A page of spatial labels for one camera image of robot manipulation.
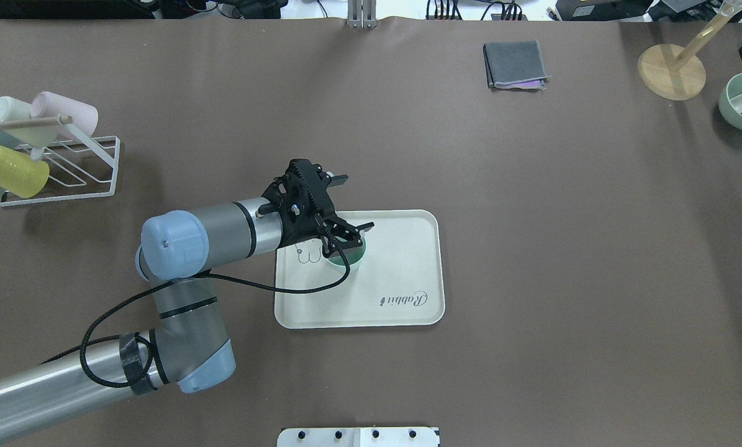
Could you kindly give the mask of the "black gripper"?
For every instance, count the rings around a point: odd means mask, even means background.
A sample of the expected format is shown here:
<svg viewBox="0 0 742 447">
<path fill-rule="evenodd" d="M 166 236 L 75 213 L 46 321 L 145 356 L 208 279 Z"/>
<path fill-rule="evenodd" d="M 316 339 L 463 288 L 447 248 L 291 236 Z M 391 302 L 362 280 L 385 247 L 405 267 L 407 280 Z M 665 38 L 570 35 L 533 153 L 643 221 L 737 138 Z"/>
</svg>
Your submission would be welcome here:
<svg viewBox="0 0 742 447">
<path fill-rule="evenodd" d="M 347 174 L 334 175 L 322 165 L 308 159 L 289 162 L 285 173 L 277 176 L 264 191 L 268 201 L 257 211 L 257 216 L 278 214 L 281 222 L 279 248 L 294 245 L 322 234 L 323 257 L 331 255 L 330 237 L 365 237 L 374 222 L 353 225 L 345 220 L 326 220 L 335 215 L 335 206 L 327 189 L 342 186 Z"/>
</svg>

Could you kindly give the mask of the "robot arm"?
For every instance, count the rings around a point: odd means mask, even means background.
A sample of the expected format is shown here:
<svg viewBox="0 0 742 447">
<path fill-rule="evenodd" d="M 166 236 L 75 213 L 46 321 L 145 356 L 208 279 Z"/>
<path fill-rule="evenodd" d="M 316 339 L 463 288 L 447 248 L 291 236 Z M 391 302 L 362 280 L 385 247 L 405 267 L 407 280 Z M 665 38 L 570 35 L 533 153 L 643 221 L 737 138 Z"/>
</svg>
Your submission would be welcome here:
<svg viewBox="0 0 742 447">
<path fill-rule="evenodd" d="M 323 257 L 339 258 L 343 274 L 288 292 L 313 294 L 344 283 L 349 253 L 365 247 L 374 227 L 337 212 L 329 189 L 347 179 L 294 159 L 261 196 L 144 221 L 135 268 L 149 288 L 96 317 L 75 347 L 0 379 L 0 444 L 168 384 L 191 394 L 229 379 L 237 366 L 215 281 L 286 289 L 214 269 L 314 240 Z"/>
</svg>

